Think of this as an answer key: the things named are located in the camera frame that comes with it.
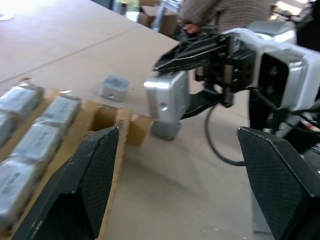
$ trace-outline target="brown cardboard box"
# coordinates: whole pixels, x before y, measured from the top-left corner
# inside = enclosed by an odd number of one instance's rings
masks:
[[[154,6],[141,6],[140,13],[138,17],[138,23],[151,27],[153,21],[155,20],[158,12],[158,7]],[[177,14],[173,11],[167,10],[163,18],[160,33],[168,37],[172,37],[177,29]]]
[[[59,90],[51,92],[35,109],[31,116],[14,132],[10,140],[0,149],[0,162],[4,161],[8,157],[14,147],[19,143],[20,139],[31,127],[34,120],[46,110],[51,101],[57,96],[58,92]],[[19,225],[32,208],[52,174],[74,154],[82,139],[92,131],[98,131],[111,126],[118,126],[119,141],[115,156],[112,187],[98,237],[98,240],[105,240],[109,212],[112,208],[112,202],[122,168],[125,146],[126,144],[129,144],[139,147],[143,143],[146,133],[149,131],[150,123],[151,119],[149,117],[133,114],[130,109],[115,108],[92,101],[85,102],[68,130],[63,143],[49,164],[45,174],[35,188],[33,196],[26,205],[19,222],[13,226],[12,233],[18,229]],[[10,240],[11,238],[12,235],[0,235],[0,240]]]
[[[149,6],[149,7],[159,6],[161,2],[162,2],[161,0],[140,0],[140,7],[141,6]]]

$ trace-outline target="human hand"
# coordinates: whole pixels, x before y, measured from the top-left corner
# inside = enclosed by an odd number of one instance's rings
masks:
[[[198,34],[201,32],[201,26],[197,24],[187,24],[183,27],[188,34]]]

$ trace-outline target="textured black surface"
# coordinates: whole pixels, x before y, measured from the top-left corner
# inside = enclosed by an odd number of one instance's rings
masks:
[[[118,139],[109,135],[97,145],[80,183],[80,194],[95,238],[99,236],[115,166]]]
[[[50,178],[12,240],[93,240],[113,179],[119,131],[86,137]]]
[[[279,137],[240,128],[238,139],[250,186],[274,238],[315,239],[313,233],[308,237],[305,233],[319,228],[306,222],[319,216],[318,209],[310,207],[319,200],[316,172]]]

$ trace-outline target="brown sweater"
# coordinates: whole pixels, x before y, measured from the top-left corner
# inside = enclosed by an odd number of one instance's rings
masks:
[[[184,0],[179,20],[182,25],[204,26],[215,22],[217,11],[219,32],[233,28],[246,28],[254,21],[267,21],[271,14],[272,0]]]

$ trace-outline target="wooden table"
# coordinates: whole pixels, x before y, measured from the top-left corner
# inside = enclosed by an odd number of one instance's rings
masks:
[[[90,0],[31,0],[29,11],[0,22],[0,94],[21,77],[32,77],[47,90],[68,89],[147,115],[143,83],[175,44]],[[130,81],[123,103],[98,96],[107,74]],[[202,87],[195,81],[190,85],[193,92]],[[237,95],[235,107],[219,107],[211,120],[217,146],[239,160],[236,130],[247,124],[246,97]],[[184,120],[174,142],[149,136],[142,148],[127,148],[107,239],[252,239],[246,170],[214,156],[204,117]]]

